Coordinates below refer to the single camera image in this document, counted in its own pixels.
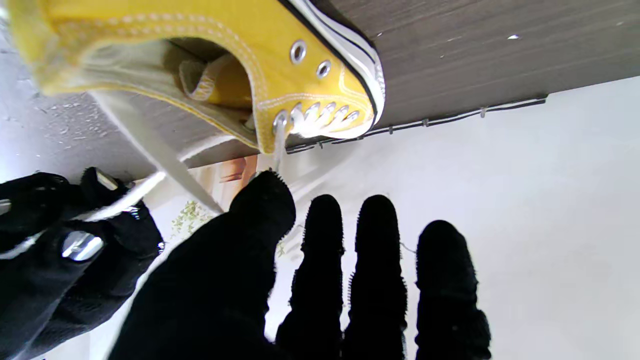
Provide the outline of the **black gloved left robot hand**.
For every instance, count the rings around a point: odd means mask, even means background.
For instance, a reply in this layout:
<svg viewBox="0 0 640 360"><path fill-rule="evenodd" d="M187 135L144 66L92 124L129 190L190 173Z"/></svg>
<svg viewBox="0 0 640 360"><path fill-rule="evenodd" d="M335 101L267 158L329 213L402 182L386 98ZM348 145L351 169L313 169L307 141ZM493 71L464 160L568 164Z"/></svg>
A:
<svg viewBox="0 0 640 360"><path fill-rule="evenodd" d="M404 360L409 293L397 213L382 194L359 210L346 329L342 212L322 194L306 215L290 312L275 340L265 337L277 245L296 216L286 183L259 173L151 272L110 360Z"/></svg>

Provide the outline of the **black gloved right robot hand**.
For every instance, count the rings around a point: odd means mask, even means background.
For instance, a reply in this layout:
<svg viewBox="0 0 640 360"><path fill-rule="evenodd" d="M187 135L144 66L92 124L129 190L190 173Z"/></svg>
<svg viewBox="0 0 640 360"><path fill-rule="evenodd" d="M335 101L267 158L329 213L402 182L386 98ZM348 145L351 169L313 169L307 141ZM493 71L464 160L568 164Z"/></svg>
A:
<svg viewBox="0 0 640 360"><path fill-rule="evenodd" d="M80 183L37 172L1 185L3 360L31 360L108 321L165 244L144 202L113 218L78 215L130 189L87 168Z"/></svg>

